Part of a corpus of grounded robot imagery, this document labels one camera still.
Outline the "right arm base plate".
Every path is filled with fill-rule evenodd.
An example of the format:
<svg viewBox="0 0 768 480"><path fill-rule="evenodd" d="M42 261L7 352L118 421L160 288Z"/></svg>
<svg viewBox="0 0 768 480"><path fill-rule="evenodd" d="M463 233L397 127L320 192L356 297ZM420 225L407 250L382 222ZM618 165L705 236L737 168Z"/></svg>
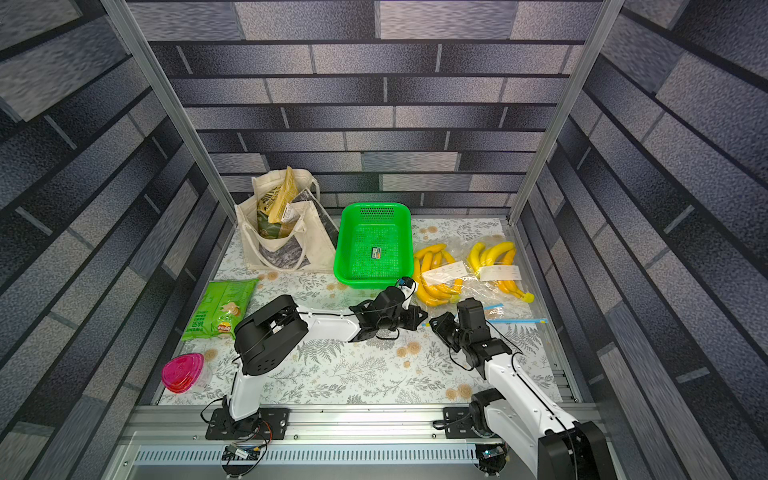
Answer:
<svg viewBox="0 0 768 480"><path fill-rule="evenodd" d="M448 439L490 438L493 434L480 410L469 406L448 406L443 408L443 429Z"/></svg>

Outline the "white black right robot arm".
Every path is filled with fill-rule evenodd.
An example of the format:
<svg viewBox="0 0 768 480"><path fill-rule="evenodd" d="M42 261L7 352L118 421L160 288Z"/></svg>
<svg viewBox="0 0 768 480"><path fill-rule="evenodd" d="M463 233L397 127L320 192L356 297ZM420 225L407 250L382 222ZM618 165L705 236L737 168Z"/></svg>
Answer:
<svg viewBox="0 0 768 480"><path fill-rule="evenodd" d="M472 397L469 417L479 435L496 436L538 479L615 479L605 435L594 422L566 412L527 375L522 352L476 308L429 321L451 353L491 386Z"/></svg>

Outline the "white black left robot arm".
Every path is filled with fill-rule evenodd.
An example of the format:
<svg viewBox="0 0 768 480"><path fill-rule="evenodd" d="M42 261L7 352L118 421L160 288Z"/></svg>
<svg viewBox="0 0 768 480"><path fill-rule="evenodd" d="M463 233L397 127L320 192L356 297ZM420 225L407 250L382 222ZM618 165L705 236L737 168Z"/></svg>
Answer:
<svg viewBox="0 0 768 480"><path fill-rule="evenodd" d="M235 328L234 349L239 365L226 410L234 421L257 413L266 375L279 367L293 350L309 340L364 342L382 331L415 331L428 312L412 302L416 282L402 278L375 299L338 311L318 311L280 295L263 305Z"/></svg>

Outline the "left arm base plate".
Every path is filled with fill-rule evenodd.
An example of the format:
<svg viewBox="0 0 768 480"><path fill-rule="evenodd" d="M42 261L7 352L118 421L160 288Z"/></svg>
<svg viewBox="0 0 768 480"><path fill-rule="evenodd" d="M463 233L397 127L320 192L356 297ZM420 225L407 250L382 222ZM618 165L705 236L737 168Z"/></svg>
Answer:
<svg viewBox="0 0 768 480"><path fill-rule="evenodd" d="M206 440L240 440L254 432L266 438L283 440L291 410L288 408L260 408L256 414L242 420L233 420L227 409L215 409L207 420Z"/></svg>

